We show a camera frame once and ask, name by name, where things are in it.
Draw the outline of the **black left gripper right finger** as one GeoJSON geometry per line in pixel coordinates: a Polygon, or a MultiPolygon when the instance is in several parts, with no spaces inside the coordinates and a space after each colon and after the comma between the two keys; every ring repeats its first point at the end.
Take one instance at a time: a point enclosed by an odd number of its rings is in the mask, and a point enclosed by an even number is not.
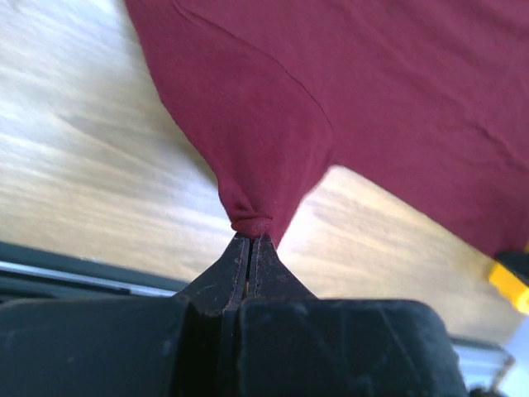
{"type": "Polygon", "coordinates": [[[458,357],[429,306],[317,299],[269,237],[250,247],[237,312],[236,396],[464,396],[458,357]]]}

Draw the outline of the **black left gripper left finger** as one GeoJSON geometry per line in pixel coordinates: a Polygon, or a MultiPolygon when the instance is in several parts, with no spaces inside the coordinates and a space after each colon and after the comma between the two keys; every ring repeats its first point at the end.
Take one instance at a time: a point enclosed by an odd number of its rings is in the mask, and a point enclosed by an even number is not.
{"type": "Polygon", "coordinates": [[[252,241],[170,297],[1,301],[4,396],[219,395],[231,383],[252,241]]]}

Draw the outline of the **maroon t shirt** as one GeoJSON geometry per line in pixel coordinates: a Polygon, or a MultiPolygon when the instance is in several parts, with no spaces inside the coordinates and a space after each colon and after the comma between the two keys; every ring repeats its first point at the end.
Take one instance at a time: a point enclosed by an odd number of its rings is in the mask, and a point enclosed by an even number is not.
{"type": "Polygon", "coordinates": [[[233,229],[279,242],[340,165],[483,253],[528,241],[525,1],[129,1],[233,229]]]}

